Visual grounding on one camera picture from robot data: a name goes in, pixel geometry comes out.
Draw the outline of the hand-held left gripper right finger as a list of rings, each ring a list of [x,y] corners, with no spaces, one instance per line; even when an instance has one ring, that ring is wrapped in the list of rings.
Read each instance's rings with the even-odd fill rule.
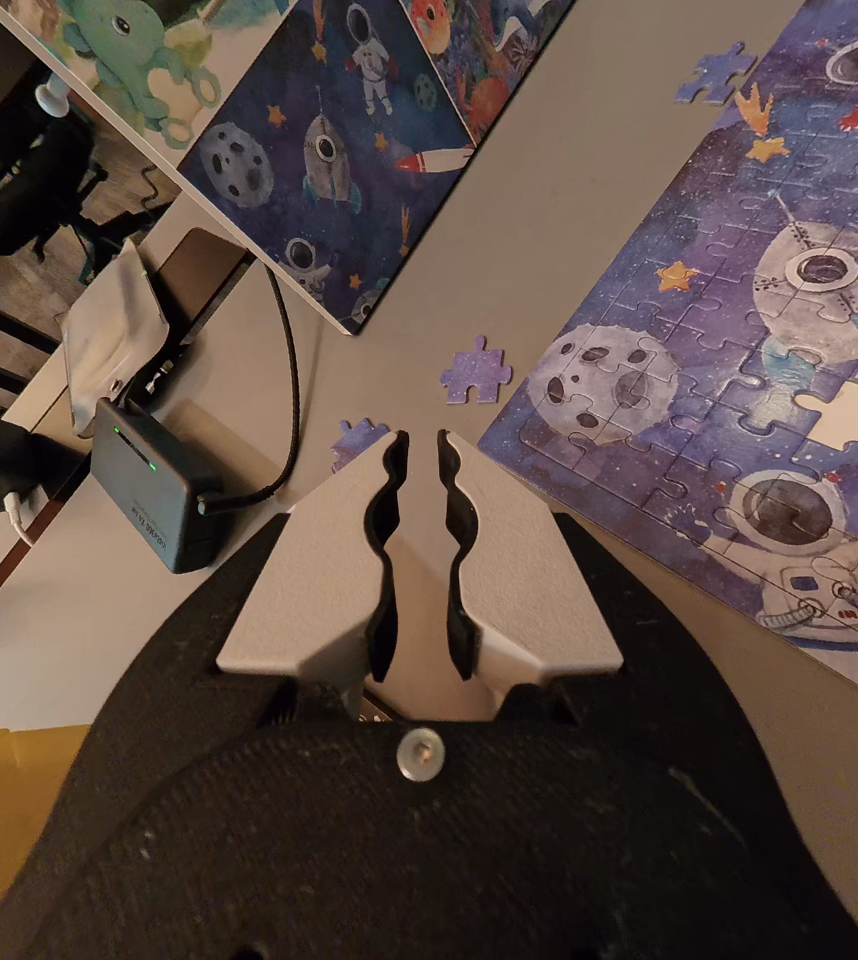
[[[518,688],[618,676],[623,653],[550,507],[454,431],[436,444],[458,545],[446,631],[459,677],[498,714]]]

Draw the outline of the black office chair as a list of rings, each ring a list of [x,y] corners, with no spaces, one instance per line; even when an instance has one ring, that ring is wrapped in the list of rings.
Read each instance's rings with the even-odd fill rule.
[[[70,113],[51,121],[0,186],[0,257],[31,246],[35,259],[43,263],[45,246],[63,227],[87,239],[99,237],[100,225],[82,214],[94,190],[82,187],[94,148],[93,129],[85,120]]]

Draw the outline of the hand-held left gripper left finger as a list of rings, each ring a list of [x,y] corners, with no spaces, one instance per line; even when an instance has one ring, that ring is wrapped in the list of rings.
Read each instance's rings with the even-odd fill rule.
[[[364,682],[386,678],[397,643],[386,544],[409,448],[406,431],[388,432],[283,514],[217,656],[221,672],[325,685],[361,715]]]

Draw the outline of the space jigsaw puzzle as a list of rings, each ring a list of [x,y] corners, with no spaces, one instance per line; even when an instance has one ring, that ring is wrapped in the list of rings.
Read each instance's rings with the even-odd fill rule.
[[[805,2],[479,440],[858,685],[858,2]]]

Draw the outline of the black battery charger case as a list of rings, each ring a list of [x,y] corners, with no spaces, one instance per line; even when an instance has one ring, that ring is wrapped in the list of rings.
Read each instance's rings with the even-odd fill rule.
[[[172,573],[202,570],[219,553],[227,523],[198,499],[223,493],[222,476],[153,416],[99,399],[91,473]]]

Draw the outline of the puzzle box lid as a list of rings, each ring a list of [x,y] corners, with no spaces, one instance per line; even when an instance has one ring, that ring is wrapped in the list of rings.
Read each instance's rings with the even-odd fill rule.
[[[573,2],[0,2],[257,254],[366,324]]]

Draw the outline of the purple jigsaw puzzle piece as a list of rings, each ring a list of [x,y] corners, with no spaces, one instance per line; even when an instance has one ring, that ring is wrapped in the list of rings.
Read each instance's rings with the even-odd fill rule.
[[[341,436],[331,446],[334,456],[333,474],[348,466],[356,457],[389,433],[385,424],[374,424],[368,417],[361,418],[355,424],[351,424],[346,419],[341,420],[339,430]]]
[[[692,104],[702,95],[702,102],[724,106],[734,93],[734,80],[747,76],[758,62],[758,55],[747,53],[745,46],[737,41],[722,53],[704,55],[675,92],[674,102]]]
[[[487,346],[487,338],[475,338],[471,351],[454,354],[452,366],[439,376],[439,384],[447,391],[446,404],[468,402],[471,390],[476,391],[476,402],[493,404],[498,401],[502,386],[513,378],[513,368],[505,363],[505,352]]]

